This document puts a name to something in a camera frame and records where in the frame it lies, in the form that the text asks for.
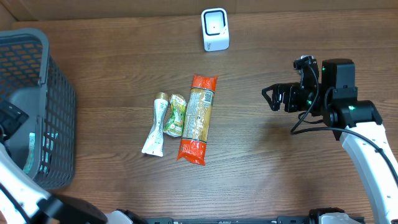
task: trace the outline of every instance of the white tube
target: white tube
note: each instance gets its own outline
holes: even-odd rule
[[[169,105],[169,96],[166,93],[157,93],[154,102],[154,124],[142,148],[142,153],[163,156],[163,119]]]

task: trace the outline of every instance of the orange package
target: orange package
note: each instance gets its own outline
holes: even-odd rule
[[[217,78],[193,76],[177,160],[184,157],[192,163],[205,165],[207,133]]]

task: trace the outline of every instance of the green snack package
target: green snack package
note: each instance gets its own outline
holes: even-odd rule
[[[170,97],[170,105],[172,107],[172,114],[163,128],[163,132],[169,136],[179,137],[182,135],[182,130],[184,128],[183,126],[187,102],[181,95],[173,94]]]

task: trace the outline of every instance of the gray basket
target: gray basket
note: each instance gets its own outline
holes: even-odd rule
[[[11,158],[38,185],[59,189],[75,175],[75,90],[37,29],[0,32],[0,101],[29,119],[6,142]]]

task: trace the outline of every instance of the wooden table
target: wooden table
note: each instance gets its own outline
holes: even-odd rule
[[[17,22],[36,27],[78,95],[76,177],[61,193],[143,217],[271,218],[340,207],[373,222],[351,159],[332,133],[290,136],[296,114],[261,90],[298,82],[292,61],[351,58],[398,155],[398,10],[229,15],[230,47],[204,53],[200,16]],[[189,97],[194,73],[219,75],[206,166],[141,153],[158,91]]]

